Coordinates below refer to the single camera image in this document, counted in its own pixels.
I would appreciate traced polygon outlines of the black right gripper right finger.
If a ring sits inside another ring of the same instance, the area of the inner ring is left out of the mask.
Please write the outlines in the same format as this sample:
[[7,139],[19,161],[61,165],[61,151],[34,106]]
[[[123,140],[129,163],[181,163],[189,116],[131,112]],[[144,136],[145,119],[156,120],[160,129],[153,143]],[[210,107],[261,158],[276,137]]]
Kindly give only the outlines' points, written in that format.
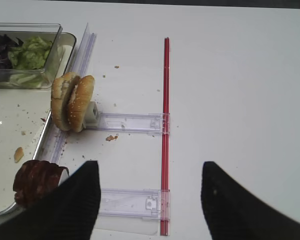
[[300,240],[300,223],[258,199],[213,161],[203,164],[200,198],[214,240]]

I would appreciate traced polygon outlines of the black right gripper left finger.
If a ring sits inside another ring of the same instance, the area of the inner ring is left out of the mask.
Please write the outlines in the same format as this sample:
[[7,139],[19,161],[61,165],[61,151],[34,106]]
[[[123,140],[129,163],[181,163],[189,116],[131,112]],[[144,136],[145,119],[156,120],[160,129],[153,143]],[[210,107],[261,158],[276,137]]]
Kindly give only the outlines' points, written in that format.
[[98,162],[86,161],[52,193],[0,224],[0,240],[88,240],[100,202]]

